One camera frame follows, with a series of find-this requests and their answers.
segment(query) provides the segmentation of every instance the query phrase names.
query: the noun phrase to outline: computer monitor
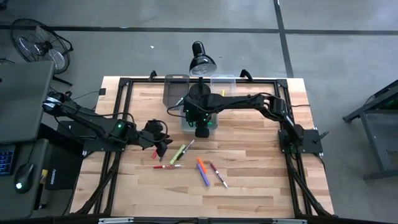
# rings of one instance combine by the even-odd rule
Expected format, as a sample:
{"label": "computer monitor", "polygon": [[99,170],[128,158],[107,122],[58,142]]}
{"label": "computer monitor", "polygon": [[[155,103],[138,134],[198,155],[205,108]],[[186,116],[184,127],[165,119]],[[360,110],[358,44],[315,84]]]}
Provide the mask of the computer monitor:
{"label": "computer monitor", "polygon": [[0,144],[36,139],[52,61],[0,65]]}

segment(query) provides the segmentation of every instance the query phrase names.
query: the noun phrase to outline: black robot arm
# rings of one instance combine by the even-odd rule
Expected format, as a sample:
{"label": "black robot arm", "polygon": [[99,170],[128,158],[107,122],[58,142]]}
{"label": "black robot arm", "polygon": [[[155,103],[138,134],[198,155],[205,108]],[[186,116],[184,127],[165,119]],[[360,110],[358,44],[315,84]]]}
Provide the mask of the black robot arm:
{"label": "black robot arm", "polygon": [[50,92],[43,103],[43,109],[54,117],[66,116],[90,129],[93,132],[92,138],[86,142],[100,146],[102,151],[123,151],[130,144],[141,146],[142,150],[156,146],[158,155],[162,157],[167,145],[172,142],[167,133],[162,133],[163,121],[150,120],[143,130],[138,131],[132,116],[133,122],[105,118],[78,105],[70,95],[64,93]]}
{"label": "black robot arm", "polygon": [[288,132],[288,141],[297,146],[302,143],[303,127],[295,124],[289,117],[285,101],[268,93],[258,93],[247,96],[221,96],[210,93],[199,98],[186,96],[183,101],[183,111],[187,122],[197,124],[195,136],[207,138],[209,130],[207,124],[211,114],[225,109],[255,109],[265,118],[278,121]]}

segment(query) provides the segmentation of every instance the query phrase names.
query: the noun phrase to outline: black desk lamp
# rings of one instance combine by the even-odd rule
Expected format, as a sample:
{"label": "black desk lamp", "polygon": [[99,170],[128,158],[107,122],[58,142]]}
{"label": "black desk lamp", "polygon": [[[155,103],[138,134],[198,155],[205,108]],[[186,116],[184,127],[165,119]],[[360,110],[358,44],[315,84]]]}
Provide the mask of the black desk lamp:
{"label": "black desk lamp", "polygon": [[211,93],[210,87],[203,84],[203,77],[212,75],[216,71],[217,65],[211,57],[206,55],[205,46],[202,42],[195,41],[192,44],[192,52],[193,59],[189,66],[189,74],[199,77],[199,82],[190,88],[189,95],[191,98],[198,99]]}

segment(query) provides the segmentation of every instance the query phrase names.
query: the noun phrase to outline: lamp shade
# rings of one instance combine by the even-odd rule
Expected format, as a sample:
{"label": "lamp shade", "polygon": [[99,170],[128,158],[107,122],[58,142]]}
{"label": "lamp shade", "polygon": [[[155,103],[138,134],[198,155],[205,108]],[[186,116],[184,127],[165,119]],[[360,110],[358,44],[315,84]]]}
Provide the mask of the lamp shade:
{"label": "lamp shade", "polygon": [[194,77],[204,77],[212,75],[217,65],[214,60],[206,55],[205,46],[200,41],[195,41],[192,44],[193,59],[189,66],[189,74]]}

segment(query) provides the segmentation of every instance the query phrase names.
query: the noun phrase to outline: keyboard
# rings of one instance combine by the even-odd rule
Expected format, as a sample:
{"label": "keyboard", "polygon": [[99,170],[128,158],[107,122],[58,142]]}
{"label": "keyboard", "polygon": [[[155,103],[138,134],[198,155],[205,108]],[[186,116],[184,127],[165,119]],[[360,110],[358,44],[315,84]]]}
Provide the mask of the keyboard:
{"label": "keyboard", "polygon": [[12,175],[16,162],[16,145],[0,145],[0,176]]}

